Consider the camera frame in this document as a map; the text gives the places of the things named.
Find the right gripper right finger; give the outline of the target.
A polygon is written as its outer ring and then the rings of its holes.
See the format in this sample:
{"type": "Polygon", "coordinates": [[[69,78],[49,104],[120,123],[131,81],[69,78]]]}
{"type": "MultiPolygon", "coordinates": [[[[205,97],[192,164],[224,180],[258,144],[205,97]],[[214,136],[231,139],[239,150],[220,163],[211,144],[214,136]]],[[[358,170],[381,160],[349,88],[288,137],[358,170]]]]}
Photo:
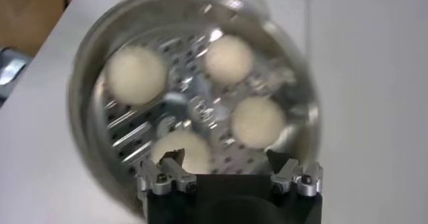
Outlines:
{"type": "Polygon", "coordinates": [[[322,193],[324,169],[319,162],[311,162],[306,167],[287,153],[267,150],[266,156],[273,170],[270,179],[280,194],[288,193],[292,185],[299,195],[315,197],[322,193]]]}

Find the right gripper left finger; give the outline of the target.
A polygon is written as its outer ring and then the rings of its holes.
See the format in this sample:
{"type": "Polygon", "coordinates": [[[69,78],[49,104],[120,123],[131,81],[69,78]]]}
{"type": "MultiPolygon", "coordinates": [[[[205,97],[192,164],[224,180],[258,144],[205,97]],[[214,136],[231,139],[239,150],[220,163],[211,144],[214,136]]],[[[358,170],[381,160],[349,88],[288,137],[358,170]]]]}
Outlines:
{"type": "Polygon", "coordinates": [[[182,168],[185,150],[164,153],[158,164],[144,158],[136,165],[137,192],[167,195],[176,189],[182,193],[197,190],[197,177],[182,168]]]}

